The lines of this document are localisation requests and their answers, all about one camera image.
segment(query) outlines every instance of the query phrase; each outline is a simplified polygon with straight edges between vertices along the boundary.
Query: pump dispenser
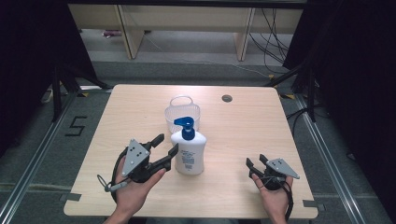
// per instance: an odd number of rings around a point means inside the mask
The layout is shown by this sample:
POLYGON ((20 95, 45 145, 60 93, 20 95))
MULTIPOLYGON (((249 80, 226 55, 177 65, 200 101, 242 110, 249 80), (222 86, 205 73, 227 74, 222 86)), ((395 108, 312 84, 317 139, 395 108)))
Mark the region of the pump dispenser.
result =
POLYGON ((194 119, 175 119, 174 124, 183 129, 172 134, 172 144, 178 144, 176 169, 184 175, 198 175, 204 171, 204 149, 206 138, 194 130, 194 119))

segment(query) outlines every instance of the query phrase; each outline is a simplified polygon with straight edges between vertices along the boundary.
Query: hand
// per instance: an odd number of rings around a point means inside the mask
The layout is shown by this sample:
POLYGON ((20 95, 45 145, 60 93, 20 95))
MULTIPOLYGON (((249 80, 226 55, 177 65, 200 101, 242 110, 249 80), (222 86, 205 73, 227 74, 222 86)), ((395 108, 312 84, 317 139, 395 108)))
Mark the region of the hand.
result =
MULTIPOLYGON (((116 183, 121 182, 124 177, 122 176, 122 167, 125 163, 125 157, 120 160, 119 167, 117 168, 116 183)), ((165 169, 161 169, 154 174, 145 183, 135 183, 131 181, 122 189, 116 191, 117 207, 113 214, 105 221, 105 223, 127 223, 128 220, 139 211, 146 201, 149 191, 155 184, 160 181, 166 173, 165 169)))
MULTIPOLYGON (((274 224, 287 223, 285 219, 286 210, 288 209, 288 196, 283 189, 269 190, 267 189, 258 176, 251 176, 257 188, 260 190, 262 196, 262 206, 265 212, 274 224)), ((291 185, 293 184, 293 178, 291 176, 286 177, 286 182, 291 185)))

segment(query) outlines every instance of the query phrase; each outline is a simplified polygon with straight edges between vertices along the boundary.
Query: finger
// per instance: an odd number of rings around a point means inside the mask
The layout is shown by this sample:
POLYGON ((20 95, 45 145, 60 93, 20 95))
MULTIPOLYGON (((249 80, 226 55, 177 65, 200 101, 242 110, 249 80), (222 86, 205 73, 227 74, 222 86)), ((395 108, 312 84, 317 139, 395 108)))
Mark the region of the finger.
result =
POLYGON ((149 189, 154 187, 158 183, 158 181, 163 178, 163 175, 166 173, 166 169, 162 168, 161 170, 157 171, 154 175, 152 175, 148 181, 144 183, 145 186, 147 186, 149 189))
POLYGON ((291 187, 293 185, 293 177, 291 176, 286 176, 286 183, 289 184, 289 186, 291 187))
POLYGON ((256 187, 257 187, 258 189, 262 189, 262 188, 265 189, 265 186, 264 186, 264 184, 262 183, 262 180, 261 180, 257 175, 252 174, 252 175, 251 175, 251 178, 253 179, 253 181, 254 181, 254 183, 256 184, 256 187))

